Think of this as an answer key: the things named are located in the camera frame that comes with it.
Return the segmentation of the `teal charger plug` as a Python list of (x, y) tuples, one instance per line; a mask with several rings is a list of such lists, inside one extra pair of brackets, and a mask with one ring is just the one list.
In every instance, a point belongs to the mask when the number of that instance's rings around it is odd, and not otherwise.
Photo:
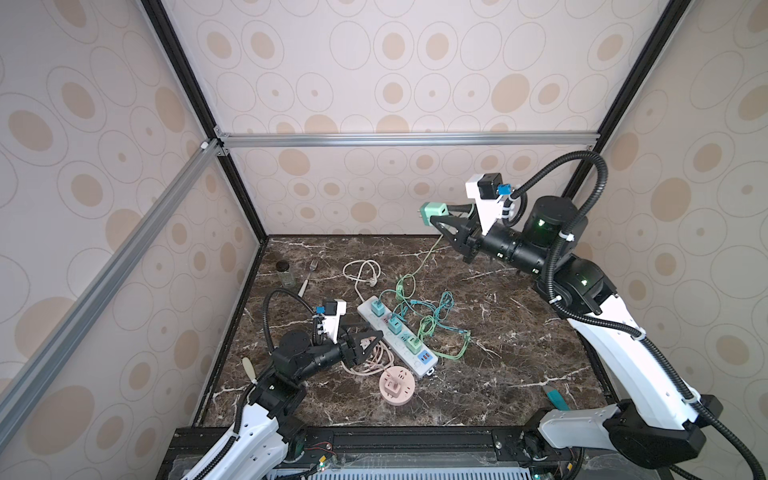
[(386, 313), (387, 308), (379, 299), (374, 299), (371, 303), (371, 311), (375, 316), (382, 317)]

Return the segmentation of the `pink charger plug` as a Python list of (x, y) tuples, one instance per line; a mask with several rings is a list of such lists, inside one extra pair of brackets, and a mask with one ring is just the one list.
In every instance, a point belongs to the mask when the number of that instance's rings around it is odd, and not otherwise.
[(392, 397), (399, 397), (402, 391), (402, 384), (398, 378), (387, 375), (384, 379), (383, 388), (386, 394)]

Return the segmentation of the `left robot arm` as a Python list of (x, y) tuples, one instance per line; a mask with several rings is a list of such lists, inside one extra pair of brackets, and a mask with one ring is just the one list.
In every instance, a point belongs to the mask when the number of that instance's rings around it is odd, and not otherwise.
[[(275, 344), (269, 307), (276, 295), (297, 301), (310, 315), (313, 332), (291, 330)], [(306, 381), (336, 364), (351, 369), (371, 358), (383, 332), (373, 327), (349, 333), (340, 327), (346, 308), (328, 300), (313, 308), (297, 293), (276, 288), (262, 303), (268, 365), (236, 403), (232, 425), (189, 470), (186, 479), (265, 479), (303, 450), (304, 424), (294, 416), (306, 396)]]

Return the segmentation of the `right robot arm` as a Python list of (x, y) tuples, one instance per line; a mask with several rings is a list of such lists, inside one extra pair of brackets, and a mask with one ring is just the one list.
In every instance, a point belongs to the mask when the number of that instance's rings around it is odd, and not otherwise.
[(466, 262), (486, 254), (534, 277), (540, 297), (569, 323), (613, 372), (626, 397), (591, 410), (537, 412), (521, 429), (513, 451), (526, 466), (554, 461), (562, 451), (576, 462), (587, 450), (621, 454), (637, 466), (682, 473), (712, 428), (740, 454), (756, 479), (765, 473), (755, 455), (720, 420), (721, 402), (698, 393), (677, 373), (630, 314), (614, 283), (574, 250), (600, 199), (609, 170), (592, 151), (566, 153), (534, 175), (542, 180), (573, 161), (593, 165), (597, 178), (581, 206), (560, 196), (528, 199), (529, 185), (512, 186), (498, 173), (471, 178), (468, 202), (425, 203), (423, 221), (435, 227)]

